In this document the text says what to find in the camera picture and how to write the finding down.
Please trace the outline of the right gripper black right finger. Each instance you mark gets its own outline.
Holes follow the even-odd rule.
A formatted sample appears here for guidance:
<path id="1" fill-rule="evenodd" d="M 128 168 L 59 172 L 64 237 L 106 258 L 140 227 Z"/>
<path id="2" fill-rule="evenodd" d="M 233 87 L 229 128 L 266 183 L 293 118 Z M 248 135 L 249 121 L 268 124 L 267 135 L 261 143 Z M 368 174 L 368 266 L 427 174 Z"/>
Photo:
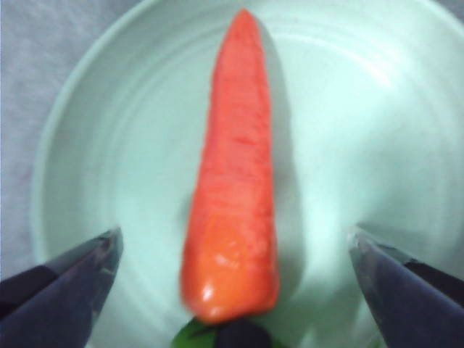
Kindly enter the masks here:
<path id="1" fill-rule="evenodd" d="M 462 347 L 463 280 L 356 228 L 349 255 L 388 347 Z"/>

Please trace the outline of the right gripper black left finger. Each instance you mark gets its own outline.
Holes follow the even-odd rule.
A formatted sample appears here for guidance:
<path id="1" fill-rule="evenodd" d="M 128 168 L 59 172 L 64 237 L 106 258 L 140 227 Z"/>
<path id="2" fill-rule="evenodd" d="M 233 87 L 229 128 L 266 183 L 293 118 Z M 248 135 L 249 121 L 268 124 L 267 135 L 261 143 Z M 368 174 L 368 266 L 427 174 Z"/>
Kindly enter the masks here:
<path id="1" fill-rule="evenodd" d="M 122 253 L 114 228 L 1 281 L 1 346 L 87 345 Z"/>

